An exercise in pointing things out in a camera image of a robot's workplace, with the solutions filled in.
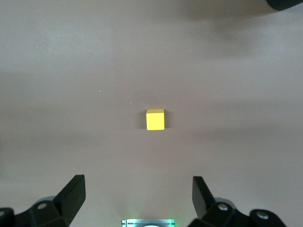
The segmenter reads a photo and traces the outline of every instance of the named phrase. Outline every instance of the yellow cube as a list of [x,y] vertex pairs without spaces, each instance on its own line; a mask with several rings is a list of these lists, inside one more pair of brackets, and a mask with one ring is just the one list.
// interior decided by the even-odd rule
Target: yellow cube
[[147,130],[164,130],[164,110],[153,109],[146,111],[146,128]]

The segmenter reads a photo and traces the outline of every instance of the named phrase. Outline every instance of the black object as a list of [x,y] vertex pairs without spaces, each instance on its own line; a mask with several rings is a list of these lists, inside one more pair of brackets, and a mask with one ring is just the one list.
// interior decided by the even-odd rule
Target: black object
[[268,4],[279,11],[291,8],[303,2],[303,0],[267,0]]
[[225,202],[216,202],[200,176],[193,178],[192,196],[198,218],[188,227],[286,227],[268,210],[252,210],[248,217]]
[[84,175],[75,175],[52,201],[40,201],[17,215],[0,208],[0,227],[68,227],[85,197]]

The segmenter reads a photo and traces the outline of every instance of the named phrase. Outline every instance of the gray tabletop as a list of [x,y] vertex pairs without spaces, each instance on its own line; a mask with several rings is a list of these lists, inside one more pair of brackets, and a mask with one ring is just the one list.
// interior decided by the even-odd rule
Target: gray tabletop
[[85,174],[71,226],[185,227],[200,175],[303,226],[302,20],[265,0],[1,1],[0,207]]

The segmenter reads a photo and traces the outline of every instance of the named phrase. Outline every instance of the screw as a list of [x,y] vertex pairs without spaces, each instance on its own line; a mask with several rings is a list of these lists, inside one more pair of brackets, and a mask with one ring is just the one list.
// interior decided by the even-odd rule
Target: screw
[[37,209],[38,209],[38,210],[42,210],[42,209],[44,209],[46,206],[47,206],[46,203],[41,203],[41,204],[39,204],[39,205],[37,206]]
[[262,211],[258,211],[258,212],[257,212],[257,216],[258,216],[259,218],[265,219],[265,220],[267,220],[267,219],[269,218],[269,216],[267,215],[267,213],[262,212]]
[[218,205],[219,209],[222,210],[222,211],[227,211],[228,210],[228,207],[224,204],[224,203],[220,203]]

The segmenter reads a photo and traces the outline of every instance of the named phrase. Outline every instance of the green light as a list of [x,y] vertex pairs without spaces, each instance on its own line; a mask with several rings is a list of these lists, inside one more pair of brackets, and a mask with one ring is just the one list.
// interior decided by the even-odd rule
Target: green light
[[121,221],[122,227],[175,227],[174,219],[127,219]]

